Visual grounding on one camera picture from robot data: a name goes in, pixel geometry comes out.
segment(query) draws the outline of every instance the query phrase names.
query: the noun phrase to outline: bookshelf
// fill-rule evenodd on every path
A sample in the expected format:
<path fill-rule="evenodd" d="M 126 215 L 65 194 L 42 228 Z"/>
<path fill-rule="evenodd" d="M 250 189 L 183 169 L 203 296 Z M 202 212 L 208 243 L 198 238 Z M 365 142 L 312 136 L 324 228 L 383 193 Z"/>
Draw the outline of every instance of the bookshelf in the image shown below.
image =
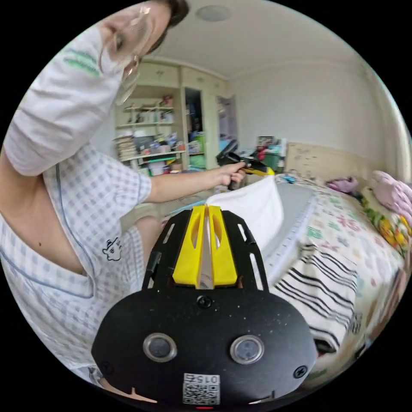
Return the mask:
<path fill-rule="evenodd" d="M 180 88 L 138 86 L 116 112 L 119 160 L 150 176 L 161 166 L 187 169 L 183 115 Z"/>

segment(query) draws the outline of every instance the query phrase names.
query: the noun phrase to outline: white towel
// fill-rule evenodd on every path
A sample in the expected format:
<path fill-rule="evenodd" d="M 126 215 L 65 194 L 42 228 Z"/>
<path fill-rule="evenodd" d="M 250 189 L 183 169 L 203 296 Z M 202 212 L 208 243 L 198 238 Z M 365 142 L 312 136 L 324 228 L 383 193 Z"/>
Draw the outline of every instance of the white towel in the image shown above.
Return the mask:
<path fill-rule="evenodd" d="M 271 292 L 305 318 L 321 352 L 338 351 L 354 315 L 356 265 L 313 243 L 301 246 L 299 260 Z"/>
<path fill-rule="evenodd" d="M 219 206 L 244 219 L 260 251 L 276 236 L 283 222 L 282 200 L 273 176 L 211 196 L 206 204 Z"/>

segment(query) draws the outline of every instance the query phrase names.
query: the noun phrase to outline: pink stuffed toy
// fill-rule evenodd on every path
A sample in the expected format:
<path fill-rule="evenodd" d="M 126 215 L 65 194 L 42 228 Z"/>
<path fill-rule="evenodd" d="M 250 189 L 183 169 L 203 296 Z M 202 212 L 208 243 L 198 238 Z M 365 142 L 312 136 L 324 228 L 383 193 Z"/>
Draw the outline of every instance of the pink stuffed toy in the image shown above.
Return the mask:
<path fill-rule="evenodd" d="M 412 188 L 377 170 L 372 173 L 370 186 L 383 206 L 403 216 L 412 227 Z"/>

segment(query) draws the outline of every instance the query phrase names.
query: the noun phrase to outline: wooden headboard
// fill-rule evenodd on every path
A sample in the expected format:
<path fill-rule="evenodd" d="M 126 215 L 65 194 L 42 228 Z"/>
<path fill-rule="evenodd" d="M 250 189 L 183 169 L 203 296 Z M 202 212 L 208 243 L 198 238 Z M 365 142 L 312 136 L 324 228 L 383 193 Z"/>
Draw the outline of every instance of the wooden headboard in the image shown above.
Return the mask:
<path fill-rule="evenodd" d="M 362 158 L 352 153 L 324 146 L 289 143 L 286 171 L 296 170 L 302 177 L 330 180 L 355 176 L 364 186 L 372 171 L 385 170 L 379 162 Z"/>

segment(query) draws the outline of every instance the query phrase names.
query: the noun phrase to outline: woman's hand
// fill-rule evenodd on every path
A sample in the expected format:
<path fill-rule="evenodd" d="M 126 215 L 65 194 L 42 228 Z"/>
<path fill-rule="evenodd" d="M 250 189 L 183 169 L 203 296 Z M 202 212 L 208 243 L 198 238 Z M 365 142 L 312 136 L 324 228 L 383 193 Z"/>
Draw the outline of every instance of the woman's hand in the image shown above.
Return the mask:
<path fill-rule="evenodd" d="M 220 185 L 229 186 L 232 181 L 240 183 L 246 173 L 242 170 L 246 164 L 244 162 L 227 164 L 219 168 Z"/>

